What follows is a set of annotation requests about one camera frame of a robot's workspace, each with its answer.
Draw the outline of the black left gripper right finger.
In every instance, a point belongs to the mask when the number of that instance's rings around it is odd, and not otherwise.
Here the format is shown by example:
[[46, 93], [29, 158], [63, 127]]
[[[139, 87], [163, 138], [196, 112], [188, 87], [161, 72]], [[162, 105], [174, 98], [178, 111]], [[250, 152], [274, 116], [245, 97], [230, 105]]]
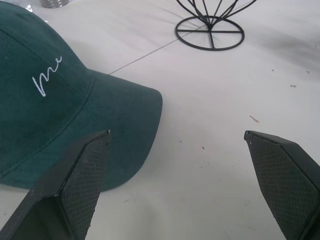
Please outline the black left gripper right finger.
[[286, 240], [320, 240], [320, 165], [297, 143], [247, 130], [260, 191]]

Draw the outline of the green baseball cap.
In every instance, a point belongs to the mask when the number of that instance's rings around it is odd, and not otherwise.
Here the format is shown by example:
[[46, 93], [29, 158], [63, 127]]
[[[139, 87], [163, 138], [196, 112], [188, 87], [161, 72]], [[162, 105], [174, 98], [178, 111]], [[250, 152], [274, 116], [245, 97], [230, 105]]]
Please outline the green baseball cap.
[[109, 130], [103, 190], [129, 181], [152, 148], [163, 98], [88, 69], [40, 17], [0, 1], [0, 184], [30, 189], [67, 147]]

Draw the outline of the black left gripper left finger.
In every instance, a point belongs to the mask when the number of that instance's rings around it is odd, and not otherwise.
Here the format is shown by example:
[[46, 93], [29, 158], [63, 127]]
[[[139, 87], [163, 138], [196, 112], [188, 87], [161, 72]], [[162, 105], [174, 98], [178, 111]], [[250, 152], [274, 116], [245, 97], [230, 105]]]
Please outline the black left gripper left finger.
[[0, 230], [0, 240], [85, 240], [102, 191], [109, 130], [70, 145]]

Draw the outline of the silver metal object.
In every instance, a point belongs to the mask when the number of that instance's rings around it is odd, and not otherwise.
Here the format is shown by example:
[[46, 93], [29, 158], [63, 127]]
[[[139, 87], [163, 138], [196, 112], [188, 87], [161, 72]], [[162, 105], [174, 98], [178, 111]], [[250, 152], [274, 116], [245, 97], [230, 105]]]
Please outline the silver metal object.
[[61, 8], [69, 3], [69, 0], [39, 0], [43, 8], [55, 9]]

